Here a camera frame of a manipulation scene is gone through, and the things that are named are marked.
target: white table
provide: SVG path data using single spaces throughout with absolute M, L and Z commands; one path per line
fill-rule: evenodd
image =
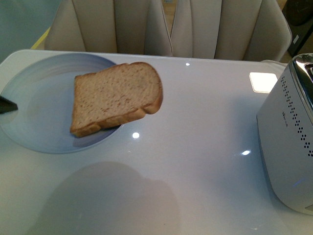
M 0 65 L 0 91 L 27 65 L 59 53 L 13 53 Z M 161 109 L 70 154 L 26 149 L 0 129 L 0 234 L 313 233 L 312 216 L 275 197 L 261 161 L 256 113 L 267 94 L 253 91 L 249 73 L 279 78 L 283 66 L 99 55 L 153 65 Z

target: toaster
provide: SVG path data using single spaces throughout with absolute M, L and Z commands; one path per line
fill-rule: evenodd
M 289 208 L 313 215 L 313 53 L 288 63 L 257 123 L 274 193 Z

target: white chair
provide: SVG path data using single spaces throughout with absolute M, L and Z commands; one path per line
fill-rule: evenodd
M 276 0 L 178 0 L 174 56 L 279 61 L 291 31 Z
M 62 0 L 44 49 L 173 55 L 160 0 Z

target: plate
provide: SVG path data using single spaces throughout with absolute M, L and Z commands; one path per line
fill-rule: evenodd
M 69 153 L 94 146 L 118 127 L 76 138 L 69 132 L 76 75 L 115 65 L 103 57 L 69 53 L 49 57 L 22 70 L 1 95 L 18 110 L 0 115 L 4 133 L 16 143 L 45 153 Z

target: white bread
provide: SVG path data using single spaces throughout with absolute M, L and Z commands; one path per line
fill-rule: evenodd
M 84 137 L 156 113 L 162 104 L 162 82 L 149 64 L 135 62 L 78 75 L 70 132 Z

